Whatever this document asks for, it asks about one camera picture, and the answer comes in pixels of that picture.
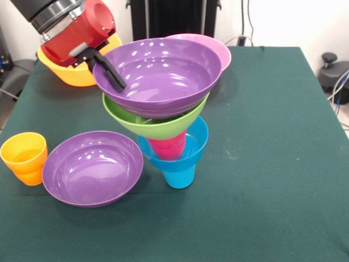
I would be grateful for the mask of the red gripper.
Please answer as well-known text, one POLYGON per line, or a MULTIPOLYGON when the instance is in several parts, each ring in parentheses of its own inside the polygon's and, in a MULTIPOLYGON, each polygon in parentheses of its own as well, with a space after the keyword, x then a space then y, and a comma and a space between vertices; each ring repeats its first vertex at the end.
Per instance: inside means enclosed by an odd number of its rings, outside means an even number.
MULTIPOLYGON (((77 56, 87 48, 97 49, 116 32, 114 17, 103 1, 85 1, 82 11, 71 11, 60 22, 63 29, 54 27, 46 35, 50 38, 41 44, 41 50, 53 63, 68 67, 77 62, 77 56)), ((126 88, 126 82, 107 57, 94 51, 86 56, 90 72, 99 68, 117 92, 126 88)))

